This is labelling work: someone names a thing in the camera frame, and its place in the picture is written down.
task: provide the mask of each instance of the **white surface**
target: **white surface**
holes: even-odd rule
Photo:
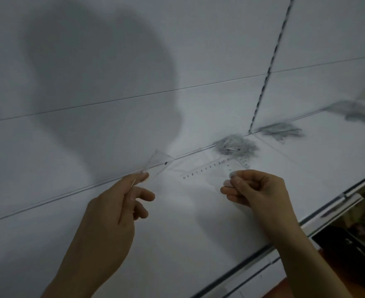
[[[0,213],[247,133],[264,76],[0,121]]]
[[[266,73],[289,0],[0,0],[0,119]]]
[[[272,71],[365,57],[365,0],[294,0]]]
[[[365,59],[272,73],[253,130],[363,95]]]
[[[272,137],[255,135],[320,178],[336,197],[365,178],[365,124],[343,116],[320,112],[293,122],[304,138],[287,138],[282,144]]]
[[[282,261],[279,260],[248,281],[239,291],[243,298],[261,298],[285,277]]]
[[[299,218],[315,211],[329,190],[250,137],[260,148],[252,168],[284,178]],[[217,168],[183,179],[184,171],[215,158],[211,150],[196,153],[144,183],[157,194],[145,204],[150,216],[137,223],[129,256],[95,297],[187,298],[267,244],[250,209],[219,193],[228,172]],[[86,203],[107,186],[0,220],[0,297],[40,295],[56,273]]]

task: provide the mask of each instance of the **left hand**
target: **left hand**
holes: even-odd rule
[[[42,297],[91,297],[121,266],[134,238],[134,221],[148,217],[136,201],[155,194],[135,187],[148,173],[125,176],[87,205],[56,277]]]

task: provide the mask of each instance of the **hand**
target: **hand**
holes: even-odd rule
[[[221,188],[221,193],[232,202],[251,207],[276,248],[305,236],[282,178],[257,170],[239,170],[231,177],[224,183],[226,186]]]
[[[149,190],[135,187],[149,174],[131,174],[87,205],[56,277],[42,297],[91,297],[121,266],[134,238],[134,221],[148,217],[136,201],[153,201]]]

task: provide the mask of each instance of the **right hand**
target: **right hand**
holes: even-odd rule
[[[238,170],[224,185],[221,193],[232,202],[251,207],[276,248],[305,236],[282,178],[257,170]]]

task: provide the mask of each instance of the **ruler numbers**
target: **ruler numbers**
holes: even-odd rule
[[[219,167],[221,165],[226,165],[227,167],[230,166],[229,163],[229,158],[226,158],[226,159],[218,159],[214,162],[211,162],[205,166],[202,166],[194,171],[191,171],[189,172],[187,175],[183,175],[182,178],[185,180],[185,179],[188,179],[189,177],[194,177],[195,175],[200,175],[202,173],[206,173],[206,171],[210,171],[210,170],[213,170],[215,169],[216,167]]]

